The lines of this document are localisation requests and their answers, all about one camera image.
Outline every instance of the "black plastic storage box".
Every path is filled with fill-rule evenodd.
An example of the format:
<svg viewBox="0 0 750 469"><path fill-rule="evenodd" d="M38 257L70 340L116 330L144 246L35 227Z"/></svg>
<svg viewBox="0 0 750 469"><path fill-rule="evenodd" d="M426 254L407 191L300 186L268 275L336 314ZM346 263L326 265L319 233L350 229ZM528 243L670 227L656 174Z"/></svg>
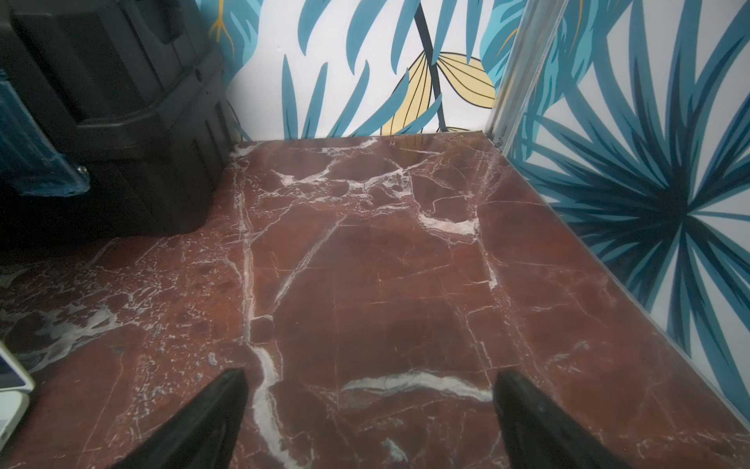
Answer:
<svg viewBox="0 0 750 469"><path fill-rule="evenodd" d="M0 187L0 249L200 227L230 151L224 60L194 0L0 0L0 68L73 197Z"/></svg>

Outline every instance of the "marble tile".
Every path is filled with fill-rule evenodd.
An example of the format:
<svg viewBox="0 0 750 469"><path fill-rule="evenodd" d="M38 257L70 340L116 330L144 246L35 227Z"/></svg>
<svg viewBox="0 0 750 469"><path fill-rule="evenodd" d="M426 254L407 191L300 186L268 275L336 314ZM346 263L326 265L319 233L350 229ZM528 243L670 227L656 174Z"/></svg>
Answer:
<svg viewBox="0 0 750 469"><path fill-rule="evenodd" d="M108 467L227 367L232 467L508 467L518 367L635 467L750 435L480 133L239 149L194 233L0 255L38 390L2 467Z"/></svg>

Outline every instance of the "blue palm leaf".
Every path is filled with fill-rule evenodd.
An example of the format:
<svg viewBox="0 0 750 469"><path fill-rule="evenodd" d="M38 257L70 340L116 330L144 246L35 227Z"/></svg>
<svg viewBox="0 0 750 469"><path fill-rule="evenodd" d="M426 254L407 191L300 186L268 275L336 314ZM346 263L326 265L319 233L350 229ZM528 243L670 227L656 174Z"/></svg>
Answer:
<svg viewBox="0 0 750 469"><path fill-rule="evenodd" d="M425 125L429 124L433 117L435 117L435 114L437 114L437 110L440 108L440 104L443 102L443 95L437 95L437 99L435 102L433 102L430 107L427 108L422 114L419 115L416 119L411 121L409 124L404 125L404 127L396 132L396 135L409 135L409 134L418 134L422 131L423 128L425 128Z"/></svg>
<svg viewBox="0 0 750 469"><path fill-rule="evenodd" d="M281 69L281 109L284 139L298 138L297 98L294 94L292 71L289 69L289 61L287 61L286 55L283 57L283 67Z"/></svg>
<svg viewBox="0 0 750 469"><path fill-rule="evenodd" d="M479 44L479 57L495 89L500 86L525 9L526 0L495 0L492 7L490 22Z"/></svg>
<svg viewBox="0 0 750 469"><path fill-rule="evenodd" d="M398 59L401 57L401 51L404 49L404 43L409 34L409 27L414 20L414 13L416 13L421 1L404 0L401 6L401 13L398 15L396 32L393 34L393 44L391 45L391 68L393 68L393 73L396 73L396 68L398 68Z"/></svg>
<svg viewBox="0 0 750 469"><path fill-rule="evenodd" d="M668 266L674 261L674 277L667 284L667 332L691 353L692 347L698 346L691 344L694 324L722 391L750 416L750 395L708 293L709 289L718 289L750 329L750 253L710 222L711 218L750 222L750 216L710 208L750 188L750 159L741 159L750 148L750 96L743 100L722 136L703 180L697 180L708 115L722 80L750 39L745 32L750 23L750 2L740 8L698 77L696 37L702 4L685 3L670 64L664 123L654 107L656 93L646 48L643 0L634 0L631 10L628 62L634 108L615 79L606 41L581 55L576 47L585 49L589 44L569 40L570 11L576 12L581 22L574 37L581 36L581 28L589 28L586 21L592 17L595 24L591 31L601 37L614 24L611 4L600 3L597 15L592 16L591 9L579 11L576 3L572 2L565 13L568 21L561 26L556 48L547 59L511 159L542 194L556 200L552 203L555 210L647 309L654 306L657 293L667 281ZM604 102L624 144L578 89L587 62L595 65ZM562 96L585 136L540 117ZM536 129L540 127L580 159L537 143ZM527 158L534 152L553 161L562 172L529 163Z"/></svg>
<svg viewBox="0 0 750 469"><path fill-rule="evenodd" d="M539 123L534 119L527 119L527 116L544 114L562 97L563 90L571 89L581 81L593 60L593 38L606 36L631 3L632 0L568 3L539 77L539 85L529 100L528 113L521 117L518 134L522 141L533 141L539 129ZM607 48L599 47L596 52L603 55ZM482 64L484 63L485 58L482 56ZM518 143L512 146L509 157L522 161L530 154L528 147Z"/></svg>
<svg viewBox="0 0 750 469"><path fill-rule="evenodd" d="M386 0L360 0L352 21L349 23L349 31L346 33L346 61L349 63L349 69L354 73L354 64L357 61L357 55L362 48L362 43L370 31L375 18Z"/></svg>
<svg viewBox="0 0 750 469"><path fill-rule="evenodd" d="M234 129L239 132L240 136L242 138L244 138L244 141L246 141L246 142L252 142L253 141L253 139L251 139L250 135L248 135L248 133L245 132L244 128L242 128L242 126L239 124L239 122L234 121L232 123L232 127L234 127Z"/></svg>
<svg viewBox="0 0 750 469"><path fill-rule="evenodd" d="M315 82L313 95L310 98L310 106L307 109L307 118L302 127L302 138L315 138L318 130L320 111L323 108L323 94L326 92L326 74L328 73L328 62L320 67L318 80Z"/></svg>
<svg viewBox="0 0 750 469"><path fill-rule="evenodd" d="M349 127L352 119L354 119L354 115L359 108L359 104L362 102L362 97L365 96L365 91L367 91L369 81L370 64L368 64L367 61L364 61L364 70L362 71L362 75L359 77L357 86L354 87L352 95L346 102L346 106L343 107L341 115L338 116L338 120L335 124L333 124L331 133L328 134L329 137L341 137L344 135L344 132L347 131L347 127Z"/></svg>
<svg viewBox="0 0 750 469"><path fill-rule="evenodd" d="M208 36L219 43L221 52L229 65L229 73L224 77L228 82L244 64L248 63L255 52L263 0L227 2L221 18L219 17L219 1L202 0L199 9L210 28Z"/></svg>
<svg viewBox="0 0 750 469"><path fill-rule="evenodd" d="M435 65L437 59L440 57L440 52L443 50L443 42L446 40L448 34L448 27L451 25L451 19L453 18L453 11L456 9L456 0L442 0L440 5L440 16L437 20L437 30L435 31L435 45L433 47L432 63Z"/></svg>
<svg viewBox="0 0 750 469"><path fill-rule="evenodd" d="M366 137L378 131L378 129L396 114L401 103L403 103L404 99L407 97L407 91L409 91L409 72L401 78L401 81L396 85L396 89L393 90L391 96L385 100L385 103L383 103L368 120L364 121L357 130L353 131L350 134L350 137Z"/></svg>
<svg viewBox="0 0 750 469"><path fill-rule="evenodd" d="M466 63L474 53L474 42L479 30L479 16L482 15L482 0L469 0L466 4Z"/></svg>
<svg viewBox="0 0 750 469"><path fill-rule="evenodd" d="M323 10L326 9L331 0L307 0L302 5L302 11L299 14L299 23L297 24L297 40L302 53L308 53L308 41L313 34L313 28L318 22Z"/></svg>

